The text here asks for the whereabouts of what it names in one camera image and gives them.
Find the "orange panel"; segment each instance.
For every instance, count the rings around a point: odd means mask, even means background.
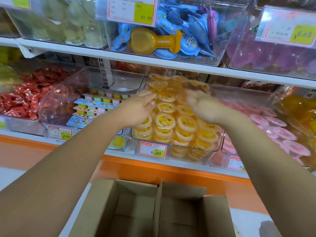
[[[0,166],[28,170],[56,145],[0,136]],[[95,179],[126,179],[151,184],[161,180],[207,187],[208,194],[225,194],[230,207],[267,213],[249,179],[104,155]]]

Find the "cardboard box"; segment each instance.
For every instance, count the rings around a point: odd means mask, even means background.
[[[225,196],[162,182],[97,180],[69,237],[235,237]]]

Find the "blurred hand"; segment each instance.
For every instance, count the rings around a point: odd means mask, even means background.
[[[185,90],[187,93],[186,101],[197,117],[206,123],[222,125],[229,118],[238,114],[237,111],[225,106],[210,94],[200,90]]]
[[[153,99],[156,94],[151,91],[141,91],[126,99],[108,114],[113,115],[122,128],[134,127],[143,123],[155,107]]]

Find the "white floor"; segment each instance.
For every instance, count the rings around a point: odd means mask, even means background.
[[[9,169],[0,167],[0,191],[19,178],[25,171]],[[88,184],[85,191],[82,193],[73,213],[71,214],[67,224],[59,237],[67,237],[76,220],[76,217],[81,209],[91,184]],[[230,208],[233,223],[238,227],[243,237],[266,237],[266,236],[278,236],[278,235],[259,235],[259,227],[263,221],[271,221],[269,215],[256,213],[252,211],[244,211],[239,209]]]

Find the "shelf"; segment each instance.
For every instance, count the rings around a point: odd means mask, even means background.
[[[153,58],[153,57],[147,57],[147,56],[138,55],[136,57],[135,55],[132,55],[132,54],[112,52],[109,50],[95,50],[95,49],[85,48],[85,47],[70,46],[70,45],[43,42],[43,41],[34,41],[34,40],[27,40],[27,39],[22,39],[22,38],[18,38],[18,39],[0,38],[0,45],[18,46],[26,58],[32,58],[41,53],[44,53],[45,51],[57,51],[57,52],[74,54],[74,55],[84,55],[84,56],[104,58],[104,59],[110,59],[110,60],[116,60],[116,61],[124,61],[124,62],[144,64],[144,65],[151,65],[151,66],[201,72],[201,73],[207,73],[207,74],[213,74],[213,75],[222,75],[222,76],[229,76],[229,77],[242,78],[242,79],[251,79],[251,80],[256,80],[256,81],[291,85],[291,86],[296,86],[296,87],[316,88],[316,80],[300,79],[300,78],[293,78],[293,77],[286,77],[286,76],[279,76],[279,75],[269,75],[269,74],[234,70],[234,69],[228,69],[228,68],[211,67],[207,65],[165,60],[165,59],[159,59],[159,58]]]
[[[58,140],[50,139],[47,137],[24,134],[24,133],[14,132],[14,131],[0,130],[0,135],[21,138],[21,139],[31,140],[31,141],[36,141],[36,142],[42,142],[42,143],[46,143],[50,145],[61,145],[63,143],[63,141],[58,141]],[[210,167],[208,164],[207,166],[206,165],[203,166],[203,165],[187,163],[183,161],[176,161],[176,160],[171,160],[171,159],[154,158],[154,157],[149,157],[149,156],[144,156],[144,155],[136,155],[134,154],[133,140],[129,141],[127,149],[124,152],[115,151],[115,150],[106,150],[104,154],[115,156],[115,157],[126,158],[126,159],[145,161],[148,163],[168,165],[168,166],[173,166],[173,167],[181,167],[181,168],[192,169],[192,170],[197,170],[197,171],[205,171],[205,172],[211,172],[211,173],[216,173],[216,174],[229,175],[229,176],[249,179],[248,174],[243,171],[234,171],[234,170],[228,170],[228,169],[222,169],[222,168],[215,168],[215,167]]]

